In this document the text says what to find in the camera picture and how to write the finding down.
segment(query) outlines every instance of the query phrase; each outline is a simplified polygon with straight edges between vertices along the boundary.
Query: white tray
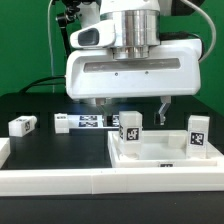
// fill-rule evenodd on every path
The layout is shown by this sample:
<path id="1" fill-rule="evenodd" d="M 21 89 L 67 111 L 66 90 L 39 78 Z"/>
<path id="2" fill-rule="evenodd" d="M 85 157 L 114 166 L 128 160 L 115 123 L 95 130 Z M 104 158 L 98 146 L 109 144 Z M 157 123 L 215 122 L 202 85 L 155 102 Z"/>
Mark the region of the white tray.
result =
<path id="1" fill-rule="evenodd" d="M 174 148 L 169 145 L 169 136 L 186 136 L 186 131 L 144 131 L 141 154 L 138 159 L 130 159 L 118 149 L 118 132 L 108 132 L 108 149 L 114 168 L 135 167 L 195 167 L 221 166 L 224 156 L 210 143 L 207 143 L 207 158 L 186 158 L 186 143 Z"/>

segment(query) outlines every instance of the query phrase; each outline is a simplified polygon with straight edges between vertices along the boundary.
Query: white cube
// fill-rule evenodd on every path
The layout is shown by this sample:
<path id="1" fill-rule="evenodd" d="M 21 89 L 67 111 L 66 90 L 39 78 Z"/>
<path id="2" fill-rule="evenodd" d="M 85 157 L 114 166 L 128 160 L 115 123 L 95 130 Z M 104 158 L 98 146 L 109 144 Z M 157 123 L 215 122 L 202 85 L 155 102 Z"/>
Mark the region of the white cube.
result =
<path id="1" fill-rule="evenodd" d="M 119 150 L 124 155 L 139 155 L 142 146 L 142 114 L 137 111 L 122 111 L 119 118 Z"/>
<path id="2" fill-rule="evenodd" d="M 207 116 L 192 115 L 188 121 L 187 157 L 207 157 L 207 142 L 209 131 L 209 120 Z"/>
<path id="3" fill-rule="evenodd" d="M 69 121 L 67 114 L 55 114 L 54 115 L 55 132 L 69 133 Z"/>
<path id="4" fill-rule="evenodd" d="M 8 123 L 9 136 L 23 137 L 35 129 L 35 116 L 21 116 Z"/>

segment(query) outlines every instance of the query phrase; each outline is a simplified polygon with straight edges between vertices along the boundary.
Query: white block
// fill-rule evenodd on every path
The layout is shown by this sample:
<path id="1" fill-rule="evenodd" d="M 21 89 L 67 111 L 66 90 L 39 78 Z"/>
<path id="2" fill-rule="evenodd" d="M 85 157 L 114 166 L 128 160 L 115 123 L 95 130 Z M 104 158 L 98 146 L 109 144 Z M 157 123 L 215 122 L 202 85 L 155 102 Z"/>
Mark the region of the white block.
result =
<path id="1" fill-rule="evenodd" d="M 9 138 L 0 138 L 0 168 L 5 163 L 10 154 Z"/>
<path id="2" fill-rule="evenodd" d="M 140 154 L 142 146 L 142 115 L 137 111 L 119 113 L 118 148 L 124 155 Z"/>
<path id="3" fill-rule="evenodd" d="M 188 158 L 207 158 L 209 117 L 192 115 L 188 121 Z"/>
<path id="4" fill-rule="evenodd" d="M 55 132 L 69 133 L 69 120 L 67 114 L 55 114 L 54 115 Z"/>
<path id="5" fill-rule="evenodd" d="M 36 122 L 37 118 L 35 116 L 21 116 L 10 121 L 8 123 L 9 136 L 23 137 L 35 129 Z"/>

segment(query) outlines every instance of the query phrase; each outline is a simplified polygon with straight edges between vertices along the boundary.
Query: black table surface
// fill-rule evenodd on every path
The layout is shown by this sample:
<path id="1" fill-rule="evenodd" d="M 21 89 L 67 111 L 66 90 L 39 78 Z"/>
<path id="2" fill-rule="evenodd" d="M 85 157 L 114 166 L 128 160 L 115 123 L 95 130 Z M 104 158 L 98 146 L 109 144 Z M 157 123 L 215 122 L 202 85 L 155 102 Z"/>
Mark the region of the black table surface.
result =
<path id="1" fill-rule="evenodd" d="M 0 98 L 0 137 L 8 122 L 34 115 L 36 129 L 10 137 L 11 154 L 2 170 L 109 168 L 107 131 L 55 134 L 54 114 L 96 115 L 137 110 L 144 130 L 187 130 L 190 115 L 210 117 L 209 142 L 224 151 L 224 118 L 190 96 L 173 97 L 164 126 L 154 125 L 159 98 L 132 98 L 99 108 L 64 94 L 7 94 Z M 1 197 L 0 223 L 224 223 L 224 192 L 160 192 L 103 195 Z"/>

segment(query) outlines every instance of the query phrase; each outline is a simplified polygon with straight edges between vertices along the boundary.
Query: black cable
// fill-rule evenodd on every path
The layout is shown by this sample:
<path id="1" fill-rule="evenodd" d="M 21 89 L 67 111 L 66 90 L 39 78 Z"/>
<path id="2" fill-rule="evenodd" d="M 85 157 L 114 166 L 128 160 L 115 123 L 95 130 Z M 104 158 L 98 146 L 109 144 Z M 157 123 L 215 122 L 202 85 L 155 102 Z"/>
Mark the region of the black cable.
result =
<path id="1" fill-rule="evenodd" d="M 24 88 L 22 88 L 19 93 L 26 93 L 26 91 L 30 88 L 32 88 L 33 86 L 38 86 L 36 84 L 40 83 L 40 82 L 45 82 L 45 81 L 49 81 L 49 80 L 56 80 L 56 79 L 65 79 L 65 76 L 53 76 L 53 77 L 47 77 L 47 78 L 43 78 L 43 79 L 38 79 L 32 83 L 30 83 L 29 85 L 25 86 Z"/>
<path id="2" fill-rule="evenodd" d="M 180 32 L 161 33 L 159 36 L 161 41 L 175 40 L 175 39 L 183 40 L 183 39 L 188 39 L 189 37 L 194 37 L 201 41 L 202 51 L 201 51 L 201 57 L 199 58 L 200 60 L 205 54 L 205 43 L 199 35 L 194 33 L 188 33 L 186 31 L 180 31 Z"/>
<path id="3" fill-rule="evenodd" d="M 30 86 L 28 89 L 30 89 L 30 88 L 32 88 L 32 87 L 36 87 L 36 86 L 56 86 L 56 85 L 65 85 L 65 83 L 64 82 L 57 82 L 57 83 L 43 83 L 43 84 L 35 84 L 35 85 L 33 85 L 33 86 Z"/>

